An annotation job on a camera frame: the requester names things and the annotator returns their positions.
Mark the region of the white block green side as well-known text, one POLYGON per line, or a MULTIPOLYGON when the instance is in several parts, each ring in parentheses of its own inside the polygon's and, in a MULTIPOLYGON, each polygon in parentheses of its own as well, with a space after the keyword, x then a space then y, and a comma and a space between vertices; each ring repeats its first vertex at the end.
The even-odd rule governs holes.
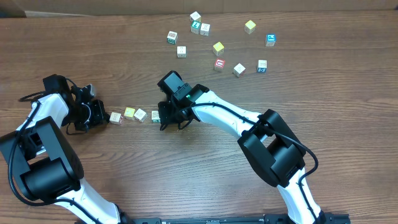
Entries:
POLYGON ((154 123, 160 122, 160 116, 158 111, 151 111, 151 119, 154 123))

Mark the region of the white block red side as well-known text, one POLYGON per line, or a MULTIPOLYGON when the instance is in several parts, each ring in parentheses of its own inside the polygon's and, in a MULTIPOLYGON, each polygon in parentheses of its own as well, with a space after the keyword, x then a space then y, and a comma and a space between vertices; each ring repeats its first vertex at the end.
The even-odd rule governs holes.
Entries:
POLYGON ((109 122, 113 124, 122 124, 123 116, 121 113, 112 112, 109 117, 109 122))

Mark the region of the white block teal side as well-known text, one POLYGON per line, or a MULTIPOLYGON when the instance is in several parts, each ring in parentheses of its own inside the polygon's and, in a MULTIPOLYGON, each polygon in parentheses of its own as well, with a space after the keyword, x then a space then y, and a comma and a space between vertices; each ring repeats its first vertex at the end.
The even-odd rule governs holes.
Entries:
POLYGON ((142 110, 142 109, 137 109, 136 112, 134 113, 134 118, 143 123, 145 119, 147 118, 147 113, 142 110))

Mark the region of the yellow block letter G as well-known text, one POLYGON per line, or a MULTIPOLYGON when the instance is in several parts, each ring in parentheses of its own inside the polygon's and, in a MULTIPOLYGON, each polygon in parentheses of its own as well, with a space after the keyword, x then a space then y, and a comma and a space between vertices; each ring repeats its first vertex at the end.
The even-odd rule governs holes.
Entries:
POLYGON ((134 114, 136 110, 134 108, 126 107, 124 111, 124 117, 126 119, 134 120, 134 114))

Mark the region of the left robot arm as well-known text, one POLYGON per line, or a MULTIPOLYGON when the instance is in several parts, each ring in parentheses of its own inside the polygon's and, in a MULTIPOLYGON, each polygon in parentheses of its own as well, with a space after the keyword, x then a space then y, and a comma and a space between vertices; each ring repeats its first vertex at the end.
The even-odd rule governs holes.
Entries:
POLYGON ((23 203, 58 205, 84 223, 131 223, 84 178, 77 154, 61 132, 73 123, 78 134, 109 121, 93 85, 80 88, 67 81, 46 84, 44 91, 23 96, 32 111, 12 133, 1 137, 1 153, 13 194, 23 203))

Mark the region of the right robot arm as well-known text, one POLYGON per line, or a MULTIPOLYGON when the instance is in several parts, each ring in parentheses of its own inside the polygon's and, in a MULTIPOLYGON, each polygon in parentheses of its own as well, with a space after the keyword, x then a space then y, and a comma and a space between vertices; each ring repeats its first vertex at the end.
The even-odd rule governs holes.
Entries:
POLYGON ((304 146, 273 110, 260 114, 222 100, 203 85, 160 84, 166 101, 159 103, 161 130, 170 123, 183 129, 192 120, 210 123, 237 139, 254 172, 278 188, 294 223, 321 223, 323 212, 314 201, 305 180, 304 146))

